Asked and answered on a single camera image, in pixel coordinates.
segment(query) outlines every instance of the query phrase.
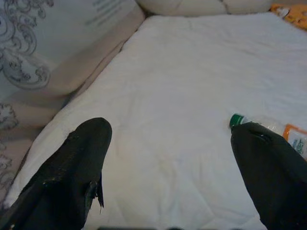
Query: orange package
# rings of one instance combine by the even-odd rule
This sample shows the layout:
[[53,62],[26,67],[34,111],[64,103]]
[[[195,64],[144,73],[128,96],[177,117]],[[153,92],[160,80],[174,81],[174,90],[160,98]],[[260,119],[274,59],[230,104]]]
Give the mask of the orange package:
[[292,23],[296,27],[307,30],[307,5],[284,5],[273,4],[271,11],[283,18],[285,21]]

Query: white pillow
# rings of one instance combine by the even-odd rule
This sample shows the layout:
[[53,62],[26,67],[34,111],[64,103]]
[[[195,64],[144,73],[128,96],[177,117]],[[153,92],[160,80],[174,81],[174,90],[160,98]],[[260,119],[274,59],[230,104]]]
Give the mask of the white pillow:
[[226,14],[220,0],[137,0],[146,10],[173,16],[201,16]]
[[272,2],[273,0],[223,0],[230,14],[267,12]]

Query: white mattress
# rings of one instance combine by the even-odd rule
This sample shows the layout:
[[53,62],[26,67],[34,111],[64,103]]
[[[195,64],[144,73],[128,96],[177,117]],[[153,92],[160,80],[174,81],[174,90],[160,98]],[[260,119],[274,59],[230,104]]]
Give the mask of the white mattress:
[[71,131],[101,116],[113,127],[105,208],[94,202],[85,229],[265,229],[228,121],[239,112],[307,128],[306,98],[307,34],[273,14],[151,17],[39,135],[6,204]]

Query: bed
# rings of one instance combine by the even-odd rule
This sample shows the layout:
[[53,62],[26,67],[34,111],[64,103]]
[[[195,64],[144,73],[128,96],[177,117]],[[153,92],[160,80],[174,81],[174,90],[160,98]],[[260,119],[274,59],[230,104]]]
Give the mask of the bed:
[[270,12],[149,17],[39,134],[5,204],[79,124],[103,117],[105,208],[94,201],[84,229],[265,229],[228,122],[238,112],[307,127],[306,61],[306,32]]

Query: cushion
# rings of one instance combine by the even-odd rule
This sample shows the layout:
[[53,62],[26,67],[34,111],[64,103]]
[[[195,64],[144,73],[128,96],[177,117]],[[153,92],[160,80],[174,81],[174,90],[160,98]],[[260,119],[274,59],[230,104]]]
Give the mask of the cushion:
[[161,15],[201,16],[266,12],[272,0],[137,0],[146,10]]
[[0,1],[0,208],[41,129],[143,20],[134,0]]
[[307,4],[273,4],[271,11],[292,25],[307,30]]
[[146,10],[161,15],[201,16],[225,14],[220,0],[137,0]]
[[230,14],[267,12],[272,0],[223,0]]

